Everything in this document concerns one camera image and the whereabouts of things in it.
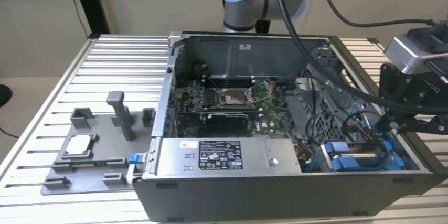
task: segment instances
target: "metal slotted surface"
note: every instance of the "metal slotted surface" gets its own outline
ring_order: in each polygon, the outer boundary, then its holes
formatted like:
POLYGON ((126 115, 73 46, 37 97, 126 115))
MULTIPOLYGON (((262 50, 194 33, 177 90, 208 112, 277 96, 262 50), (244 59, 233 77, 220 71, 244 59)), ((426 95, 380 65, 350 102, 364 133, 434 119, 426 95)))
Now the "metal slotted surface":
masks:
MULTIPOLYGON (((365 39, 342 39, 342 42, 377 82, 380 65, 386 62, 380 46, 365 39)), ((33 119, 6 157, 10 163, 6 160, 1 164, 0 171, 5 167, 8 169, 0 181, 0 223, 150 223, 133 191, 40 195, 49 165, 70 128, 68 118, 73 108, 89 106, 93 113, 110 112, 104 102, 110 90, 125 91, 124 102, 130 111, 157 107, 166 61, 166 38, 104 35, 86 43, 85 51, 74 60, 60 87, 38 111, 41 116, 33 119)), ((448 166, 448 138, 429 134, 420 136, 448 166)), ((448 223, 448 181, 421 196, 401 198, 374 217, 242 223, 348 221, 374 224, 448 223)))

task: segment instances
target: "black bracket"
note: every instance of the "black bracket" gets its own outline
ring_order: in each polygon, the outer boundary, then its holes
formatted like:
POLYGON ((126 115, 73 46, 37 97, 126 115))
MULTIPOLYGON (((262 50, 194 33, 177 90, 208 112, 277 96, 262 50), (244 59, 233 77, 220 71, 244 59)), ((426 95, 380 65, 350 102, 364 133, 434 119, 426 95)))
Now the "black bracket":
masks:
MULTIPOLYGON (((381 65, 378 95, 382 99, 413 106, 422 106, 424 104, 442 106, 438 97, 440 90, 434 92, 433 86, 422 76, 402 74, 389 63, 381 65)), ((446 115, 434 116, 429 122, 416 119, 414 116, 416 114, 388 109, 374 127, 380 132, 397 129, 398 132, 448 134, 446 115)))

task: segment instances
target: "white wall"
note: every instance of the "white wall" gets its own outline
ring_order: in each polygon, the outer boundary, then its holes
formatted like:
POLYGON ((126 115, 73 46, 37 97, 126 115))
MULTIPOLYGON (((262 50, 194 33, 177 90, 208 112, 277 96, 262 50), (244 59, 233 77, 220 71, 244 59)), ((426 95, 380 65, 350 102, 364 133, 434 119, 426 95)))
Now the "white wall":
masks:
MULTIPOLYGON (((333 1, 356 22, 444 18, 448 13, 448 0, 333 1)), ((114 33, 164 35, 170 30, 221 29, 220 0, 102 0, 102 4, 114 33)), ((72 0, 0 0, 0 5, 0 76, 61 74, 85 40, 72 0)), ((393 34, 410 27, 348 27, 325 0, 314 0, 301 33, 376 37, 386 43, 393 34)), ((284 33, 282 22, 273 22, 270 31, 284 33)))
POLYGON ((72 0, 0 0, 0 77, 62 74, 84 42, 72 0))

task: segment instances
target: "warning label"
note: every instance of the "warning label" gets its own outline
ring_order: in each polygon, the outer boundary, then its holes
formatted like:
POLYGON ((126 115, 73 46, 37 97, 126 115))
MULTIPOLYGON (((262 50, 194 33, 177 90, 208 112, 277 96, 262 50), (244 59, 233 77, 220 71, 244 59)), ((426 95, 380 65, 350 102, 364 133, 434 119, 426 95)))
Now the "warning label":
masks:
POLYGON ((242 155, 238 141, 200 141, 198 168, 201 170, 241 170, 242 155))

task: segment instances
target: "blue latch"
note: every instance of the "blue latch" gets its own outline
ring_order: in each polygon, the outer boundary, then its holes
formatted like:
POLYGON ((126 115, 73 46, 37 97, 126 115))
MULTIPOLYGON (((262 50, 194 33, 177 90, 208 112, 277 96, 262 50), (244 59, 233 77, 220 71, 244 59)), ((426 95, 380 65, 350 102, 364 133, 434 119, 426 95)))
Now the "blue latch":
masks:
POLYGON ((348 144, 345 142, 334 142, 330 141, 325 144, 325 150, 328 153, 349 153, 350 149, 348 147, 348 144))
POLYGON ((349 170, 353 168, 358 168, 358 164, 353 157, 337 157, 332 161, 334 170, 349 170))
POLYGON ((144 153, 134 153, 129 156, 129 164, 142 164, 144 153))

